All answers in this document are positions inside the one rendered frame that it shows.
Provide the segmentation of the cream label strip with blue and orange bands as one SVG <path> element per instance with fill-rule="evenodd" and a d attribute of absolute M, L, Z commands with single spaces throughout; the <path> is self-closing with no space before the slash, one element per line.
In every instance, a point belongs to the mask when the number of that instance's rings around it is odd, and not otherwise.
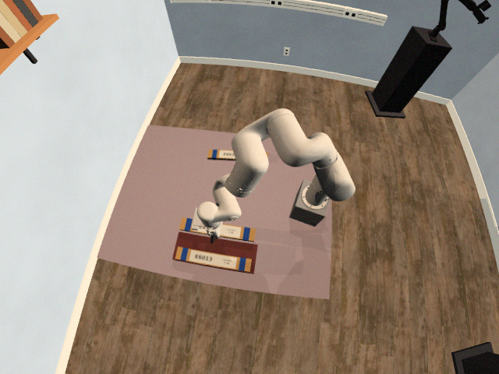
<path fill-rule="evenodd" d="M 208 160 L 235 161 L 233 150 L 209 150 Z"/>
<path fill-rule="evenodd" d="M 226 256 L 222 254 L 204 252 L 195 249 L 188 249 L 183 247 L 177 248 L 176 259 L 199 263 L 208 266 L 216 266 L 231 270 L 240 270 L 250 272 L 252 259 Z"/>
<path fill-rule="evenodd" d="M 207 235 L 206 227 L 199 226 L 199 231 L 194 231 L 191 229 L 192 223 L 193 219 L 182 217 L 179 230 Z M 246 228 L 229 224 L 222 224 L 220 237 L 254 242 L 255 232 L 256 228 Z"/>

